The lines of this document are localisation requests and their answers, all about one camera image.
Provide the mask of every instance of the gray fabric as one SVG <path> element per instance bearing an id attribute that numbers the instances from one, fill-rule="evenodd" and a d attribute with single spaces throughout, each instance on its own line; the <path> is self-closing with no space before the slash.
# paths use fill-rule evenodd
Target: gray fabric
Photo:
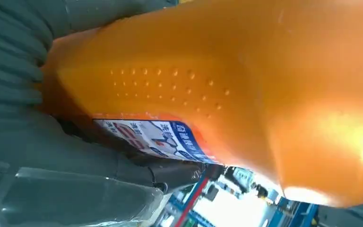
<path id="1" fill-rule="evenodd" d="M 15 174 L 24 168 L 109 177 L 151 186 L 147 168 L 133 165 L 113 150 L 64 134 L 55 119 L 36 111 L 33 107 L 42 100 L 32 83 L 42 81 L 39 67 L 44 64 L 53 39 L 69 34 L 72 29 L 102 26 L 163 6 L 168 4 L 161 0 L 0 0 L 0 165 L 8 165 L 0 171 L 0 206 L 16 185 Z M 118 197 L 123 193 L 141 194 L 138 186 L 112 187 Z M 116 196 L 110 196 L 113 203 Z M 141 196 L 127 198 L 130 208 L 126 210 L 130 213 L 151 202 Z M 121 213 L 122 206 L 128 204 L 119 204 L 112 214 L 119 212 L 122 219 L 130 218 Z"/>

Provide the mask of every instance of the red stripe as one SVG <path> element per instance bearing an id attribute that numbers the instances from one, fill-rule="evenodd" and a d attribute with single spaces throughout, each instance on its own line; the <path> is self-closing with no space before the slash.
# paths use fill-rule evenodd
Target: red stripe
<path id="1" fill-rule="evenodd" d="M 131 143 L 135 148 L 139 148 L 135 143 L 134 143 L 134 141 L 133 140 L 128 140 L 128 142 L 129 143 Z"/>
<path id="2" fill-rule="evenodd" d="M 136 140 L 136 143 L 140 146 L 141 149 L 144 149 L 144 145 L 140 141 Z"/>
<path id="3" fill-rule="evenodd" d="M 122 128 L 127 132 L 127 134 L 129 135 L 129 136 L 131 136 L 132 138 L 136 138 L 135 136 L 134 136 L 134 132 L 132 131 L 132 132 L 130 132 L 130 129 L 128 129 L 127 127 L 124 127 L 124 126 L 122 126 Z"/>
<path id="4" fill-rule="evenodd" d="M 181 214 L 179 220 L 176 222 L 176 225 L 174 227 L 180 227 L 183 224 L 184 219 L 186 219 L 189 211 L 194 206 L 195 200 L 201 195 L 202 189 L 204 189 L 205 185 L 208 183 L 208 178 L 204 178 L 202 181 L 202 184 L 199 185 L 197 191 L 193 195 L 192 199 L 190 200 L 189 204 L 187 204 L 186 208 L 183 210 L 183 213 Z"/>
<path id="5" fill-rule="evenodd" d="M 124 136 L 124 137 L 126 137 L 126 138 L 129 138 L 124 132 L 123 132 L 123 130 L 120 128 L 120 127 L 118 127 L 118 124 L 116 124 L 116 123 L 113 123 L 113 125 L 119 130 L 119 132 Z"/>

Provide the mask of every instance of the plastic wrap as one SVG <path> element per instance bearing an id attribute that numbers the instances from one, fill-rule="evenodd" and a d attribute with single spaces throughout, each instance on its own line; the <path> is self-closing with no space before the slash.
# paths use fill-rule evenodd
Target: plastic wrap
<path id="1" fill-rule="evenodd" d="M 131 227 L 149 219 L 162 197 L 109 177 L 23 167 L 0 174 L 0 227 Z"/>

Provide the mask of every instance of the bottle label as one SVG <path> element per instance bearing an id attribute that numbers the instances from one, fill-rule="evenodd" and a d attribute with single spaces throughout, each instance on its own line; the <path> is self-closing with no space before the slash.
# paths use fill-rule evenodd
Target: bottle label
<path id="1" fill-rule="evenodd" d="M 94 120 L 110 134 L 144 153 L 179 160 L 218 163 L 199 147 L 191 129 L 179 121 Z"/>

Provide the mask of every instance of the bottle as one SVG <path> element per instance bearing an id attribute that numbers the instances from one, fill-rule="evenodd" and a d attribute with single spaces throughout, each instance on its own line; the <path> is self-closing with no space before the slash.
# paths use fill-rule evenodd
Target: bottle
<path id="1" fill-rule="evenodd" d="M 200 0 L 83 37 L 51 55 L 49 113 L 292 200 L 363 203 L 363 1 Z"/>

